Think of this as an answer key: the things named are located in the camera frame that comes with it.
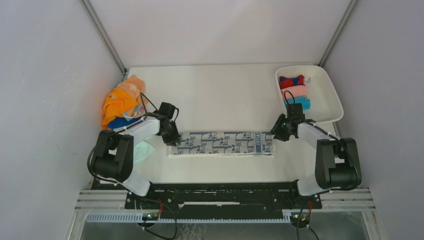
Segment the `white blue patterned towel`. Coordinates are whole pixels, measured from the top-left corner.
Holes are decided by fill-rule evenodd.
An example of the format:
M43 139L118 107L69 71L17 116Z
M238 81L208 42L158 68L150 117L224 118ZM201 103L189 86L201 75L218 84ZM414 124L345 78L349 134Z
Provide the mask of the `white blue patterned towel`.
M261 131L188 131L169 148L174 156L272 156L273 135Z

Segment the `mint green towel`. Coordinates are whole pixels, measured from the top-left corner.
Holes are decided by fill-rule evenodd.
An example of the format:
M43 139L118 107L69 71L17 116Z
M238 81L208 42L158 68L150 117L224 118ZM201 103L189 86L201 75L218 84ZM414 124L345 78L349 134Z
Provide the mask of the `mint green towel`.
M133 148L133 162L142 163L156 151L155 147L146 141L137 143Z

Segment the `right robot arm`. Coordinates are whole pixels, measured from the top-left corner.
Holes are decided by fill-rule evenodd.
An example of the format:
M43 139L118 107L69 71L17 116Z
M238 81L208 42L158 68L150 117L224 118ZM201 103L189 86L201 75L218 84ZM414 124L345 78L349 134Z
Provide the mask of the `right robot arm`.
M350 191L362 183L362 172L357 143L353 138L342 138L321 128L312 119L280 114L270 130L273 138L287 142L291 136L308 143L315 150L313 174L295 180L295 191L289 203L302 208L309 196L330 190Z

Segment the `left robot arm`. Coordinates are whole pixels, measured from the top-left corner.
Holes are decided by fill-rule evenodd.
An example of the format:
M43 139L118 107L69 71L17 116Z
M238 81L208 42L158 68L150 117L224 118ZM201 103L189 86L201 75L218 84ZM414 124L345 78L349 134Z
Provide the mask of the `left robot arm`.
M134 149L152 136L162 137L167 146L176 146L181 139L175 120L149 113L118 131L102 130L87 158L88 171L94 178L123 186L137 195L138 204L145 209L155 205L157 196L149 190L151 182L134 170Z

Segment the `bright blue towel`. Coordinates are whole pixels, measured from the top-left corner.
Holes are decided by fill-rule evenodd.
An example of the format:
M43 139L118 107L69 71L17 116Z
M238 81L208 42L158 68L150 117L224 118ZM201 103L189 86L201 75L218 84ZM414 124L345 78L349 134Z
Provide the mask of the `bright blue towel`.
M284 100L284 104L287 106L288 104L302 104L302 109L309 110L311 108L311 101L306 96L299 96L295 98L288 98Z

